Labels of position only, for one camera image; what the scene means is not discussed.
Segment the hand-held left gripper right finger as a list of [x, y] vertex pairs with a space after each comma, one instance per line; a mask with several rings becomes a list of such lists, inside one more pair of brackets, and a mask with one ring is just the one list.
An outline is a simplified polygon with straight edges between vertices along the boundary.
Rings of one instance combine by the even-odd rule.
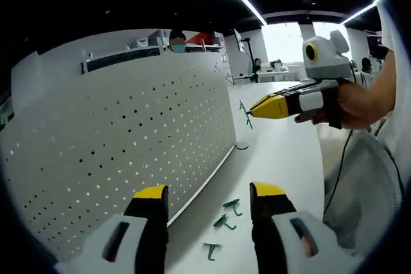
[[259, 273], [354, 273], [363, 257], [338, 245], [328, 226], [297, 211], [278, 186], [252, 182], [250, 215]]

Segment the person's right hand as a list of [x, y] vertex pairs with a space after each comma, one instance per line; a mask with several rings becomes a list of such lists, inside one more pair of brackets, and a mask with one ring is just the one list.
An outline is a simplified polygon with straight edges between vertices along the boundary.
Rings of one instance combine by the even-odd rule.
[[[364, 115], [364, 108], [367, 103], [363, 100], [366, 97], [367, 89], [348, 80], [341, 81], [338, 86], [338, 96], [335, 100], [338, 103], [341, 113], [341, 127], [346, 129], [364, 129], [369, 126], [367, 116]], [[302, 112], [294, 118], [296, 123], [307, 121], [312, 124], [330, 124], [331, 112], [321, 108], [314, 111]]]

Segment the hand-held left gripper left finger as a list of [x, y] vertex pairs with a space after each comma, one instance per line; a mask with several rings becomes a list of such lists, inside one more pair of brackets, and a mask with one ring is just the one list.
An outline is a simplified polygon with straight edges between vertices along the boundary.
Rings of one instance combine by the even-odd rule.
[[57, 273], [164, 273], [168, 244], [168, 186], [136, 192], [83, 242], [81, 254], [59, 262]]

